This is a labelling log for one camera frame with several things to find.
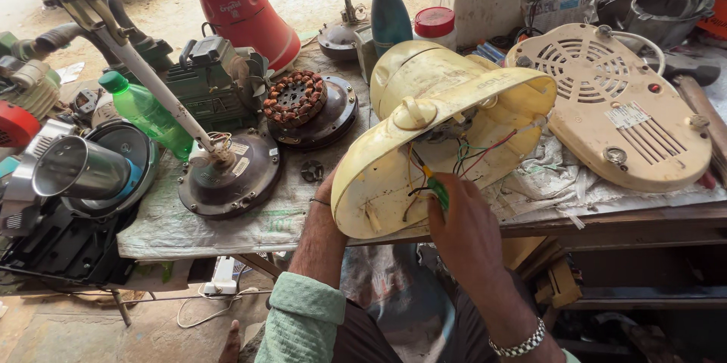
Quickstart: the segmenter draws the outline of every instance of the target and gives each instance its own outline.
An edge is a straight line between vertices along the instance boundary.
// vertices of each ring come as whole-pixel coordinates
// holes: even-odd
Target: green screwdriver
[[[419,165],[422,166],[422,171],[424,172],[424,175],[427,176],[427,187],[437,193],[437,197],[439,198],[439,203],[442,204],[442,208],[444,210],[449,210],[449,194],[444,188],[444,184],[434,178],[434,173],[432,172],[432,170],[427,167],[427,164],[424,164],[424,160],[419,157],[419,154],[417,154],[414,149],[412,149],[412,155],[417,160]]]

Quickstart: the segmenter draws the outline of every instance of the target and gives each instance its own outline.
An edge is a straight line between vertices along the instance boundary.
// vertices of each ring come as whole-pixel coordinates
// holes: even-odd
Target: green shirt
[[[270,296],[270,306],[255,363],[332,360],[336,330],[343,324],[346,309],[341,291],[307,276],[284,272]],[[564,352],[566,363],[578,363]]]

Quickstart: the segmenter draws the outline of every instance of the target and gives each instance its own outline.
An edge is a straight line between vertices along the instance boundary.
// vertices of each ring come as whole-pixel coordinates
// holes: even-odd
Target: wooden handle
[[[713,163],[717,167],[722,179],[722,184],[727,185],[727,125],[717,113],[715,108],[707,99],[704,90],[696,80],[691,76],[677,75],[675,83],[679,96],[686,102],[691,109],[697,113],[707,117],[710,125],[707,131],[712,137],[712,157]]]

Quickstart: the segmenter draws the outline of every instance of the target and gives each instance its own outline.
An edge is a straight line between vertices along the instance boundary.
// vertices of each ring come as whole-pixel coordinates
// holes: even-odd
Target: bare foot
[[[240,322],[237,319],[232,321],[228,340],[225,342],[223,353],[218,363],[237,363],[237,355],[240,353]]]

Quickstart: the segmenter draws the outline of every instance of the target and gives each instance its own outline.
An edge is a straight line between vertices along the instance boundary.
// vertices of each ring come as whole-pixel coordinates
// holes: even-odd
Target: stainless steel cup
[[[33,172],[33,190],[40,196],[113,199],[126,185],[131,166],[126,159],[78,136],[56,140]]]

